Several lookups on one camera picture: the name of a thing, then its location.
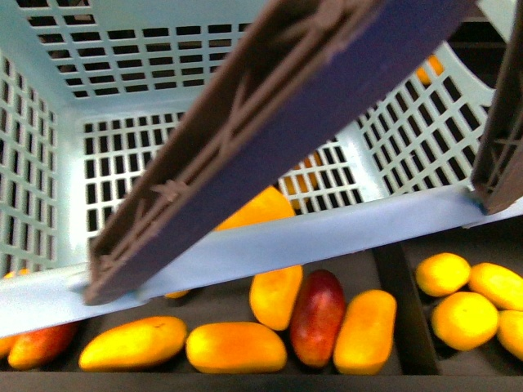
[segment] fruit compartment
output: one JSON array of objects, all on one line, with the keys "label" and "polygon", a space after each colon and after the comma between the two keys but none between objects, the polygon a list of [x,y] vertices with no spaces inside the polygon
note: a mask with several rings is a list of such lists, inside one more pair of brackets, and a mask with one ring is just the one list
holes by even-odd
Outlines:
[{"label": "fruit compartment", "polygon": [[[453,229],[435,237],[416,238],[406,242],[404,250],[412,274],[425,258],[437,253],[451,252],[464,257],[470,265],[490,262],[523,275],[523,246],[520,238],[521,218],[514,218],[485,227]],[[467,286],[460,291],[468,291]],[[418,295],[441,375],[523,375],[523,362],[505,350],[496,337],[470,351],[457,351],[445,345],[433,334],[430,323],[431,312],[441,299],[430,297],[419,289]]]},{"label": "fruit compartment", "polygon": [[[319,261],[304,266],[304,277],[310,272],[318,269],[326,269],[336,275],[342,284],[346,301],[348,301],[365,290],[379,289],[383,287],[379,266],[374,260],[373,253],[360,252],[355,255],[336,257],[326,261]],[[105,316],[91,318],[83,322],[78,335],[71,346],[60,358],[47,366],[42,367],[42,372],[81,372],[78,367],[78,358],[82,349],[95,336],[103,331],[128,323],[144,317],[154,315],[173,315],[187,324],[189,331],[205,323],[216,323],[224,321],[253,321],[253,316],[248,303],[248,293],[251,278],[243,278],[228,283],[220,283],[210,287],[192,290],[188,295],[177,299],[159,297],[153,299],[149,304],[124,310]],[[407,309],[408,305],[398,304],[399,309]],[[288,331],[278,332],[285,342],[288,352],[288,362],[285,368],[278,372],[280,375],[301,374],[337,374],[332,360],[325,368],[316,371],[300,363],[293,352],[288,338]],[[397,344],[394,345],[391,357],[384,368],[380,371],[383,376],[399,376],[405,374],[402,369],[401,355],[405,351]],[[7,361],[0,361],[0,369],[9,370]],[[196,373],[190,365],[183,350],[173,359],[166,363],[153,367],[150,372],[161,373]]]},{"label": "fruit compartment", "polygon": [[288,349],[288,363],[276,374],[204,375],[197,373],[182,351],[163,365],[146,372],[85,373],[77,361],[83,347],[99,333],[142,317],[170,314],[184,319],[189,329],[203,323],[255,321],[248,305],[250,278],[193,290],[179,300],[157,298],[148,305],[83,322],[70,348],[56,361],[32,372],[10,372],[0,362],[0,385],[5,390],[38,385],[51,387],[57,382],[74,390],[111,390],[125,385],[140,390],[517,390],[523,385],[523,363],[512,357],[495,340],[479,349],[445,356],[448,350],[432,350],[429,324],[424,318],[432,302],[420,296],[413,280],[413,269],[423,258],[437,252],[455,252],[471,263],[489,260],[521,273],[521,235],[523,219],[512,218],[472,229],[452,229],[438,234],[340,256],[305,265],[306,273],[327,269],[339,278],[345,298],[381,288],[398,300],[395,344],[386,366],[377,376],[337,374],[332,361],[321,371],[301,365],[292,352],[287,332],[281,332]]}]

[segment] yellow mango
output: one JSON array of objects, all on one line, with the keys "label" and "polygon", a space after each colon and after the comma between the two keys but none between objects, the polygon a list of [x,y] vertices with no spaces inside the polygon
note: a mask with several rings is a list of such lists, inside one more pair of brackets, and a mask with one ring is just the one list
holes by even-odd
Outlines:
[{"label": "yellow mango", "polygon": [[187,358],[203,373],[277,372],[287,351],[268,327],[249,322],[212,323],[197,327],[186,343]]},{"label": "yellow mango", "polygon": [[396,299],[382,290],[355,296],[334,346],[333,361],[343,374],[377,374],[388,360],[394,340]]},{"label": "yellow mango", "polygon": [[286,329],[302,279],[301,265],[256,275],[248,298],[256,319],[275,331]]},{"label": "yellow mango", "polygon": [[499,312],[497,337],[505,349],[523,361],[523,312],[517,310]]},{"label": "yellow mango", "polygon": [[186,342],[187,326],[172,316],[143,318],[94,338],[78,361],[87,372],[149,368],[176,355]]},{"label": "yellow mango", "polygon": [[186,296],[189,294],[190,290],[181,290],[179,292],[169,292],[165,295],[166,298],[169,298],[171,300],[177,300],[178,298],[182,298],[183,296]]},{"label": "yellow mango", "polygon": [[508,268],[492,263],[474,265],[468,286],[498,309],[523,311],[523,278]]}]

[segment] mango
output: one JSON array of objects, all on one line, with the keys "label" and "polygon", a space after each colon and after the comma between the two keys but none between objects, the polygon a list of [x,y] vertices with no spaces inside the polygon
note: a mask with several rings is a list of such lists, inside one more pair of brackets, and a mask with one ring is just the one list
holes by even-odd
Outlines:
[{"label": "mango", "polygon": [[[18,272],[11,271],[4,275],[4,279],[14,278],[15,276],[26,275],[29,273],[27,268],[23,268]],[[11,347],[15,344],[18,336],[0,337],[0,359],[4,359],[9,355]]]},{"label": "mango", "polygon": [[180,290],[179,292],[169,292],[165,295],[166,298],[169,298],[171,300],[177,300],[178,298],[182,298],[183,296],[186,296],[189,294],[190,290]]},{"label": "mango", "polygon": [[498,309],[523,311],[523,278],[508,268],[492,263],[474,265],[468,286]]},{"label": "mango", "polygon": [[382,290],[355,296],[347,307],[333,361],[343,374],[378,374],[394,341],[396,299]]},{"label": "mango", "polygon": [[275,331],[287,329],[302,279],[301,265],[256,275],[248,298],[256,319]]},{"label": "mango", "polygon": [[86,372],[136,371],[159,365],[183,348],[187,326],[179,318],[156,316],[126,323],[95,337],[80,354]]},{"label": "mango", "polygon": [[497,338],[505,349],[523,361],[523,312],[517,310],[499,312]]},{"label": "mango", "polygon": [[187,358],[202,373],[267,373],[281,370],[287,351],[268,327],[250,322],[197,327],[186,343]]},{"label": "mango", "polygon": [[330,360],[345,308],[343,289],[334,274],[318,269],[307,276],[289,327],[294,352],[305,365],[321,368]]},{"label": "mango", "polygon": [[16,370],[50,363],[67,349],[77,330],[78,323],[67,323],[22,333],[16,337],[7,362]]},{"label": "mango", "polygon": [[[236,229],[238,227],[290,218],[294,215],[293,207],[285,196],[283,196],[274,186],[269,186],[241,207],[237,212],[220,223],[215,230],[222,231]],[[180,298],[181,296],[175,292],[167,294],[166,297]]]},{"label": "mango", "polygon": [[9,355],[11,347],[15,344],[17,337],[17,335],[14,335],[0,338],[0,359],[4,359]]}]

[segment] yellow-orange fruit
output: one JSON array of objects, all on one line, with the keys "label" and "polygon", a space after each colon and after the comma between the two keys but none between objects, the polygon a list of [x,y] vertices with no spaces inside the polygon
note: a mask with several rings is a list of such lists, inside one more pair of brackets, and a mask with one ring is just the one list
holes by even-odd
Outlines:
[{"label": "yellow-orange fruit", "polygon": [[355,296],[334,346],[336,369],[343,374],[377,374],[391,355],[395,320],[396,300],[388,292],[369,290]]},{"label": "yellow-orange fruit", "polygon": [[197,327],[186,343],[187,358],[203,373],[267,373],[287,362],[284,343],[268,327],[250,322]]}]

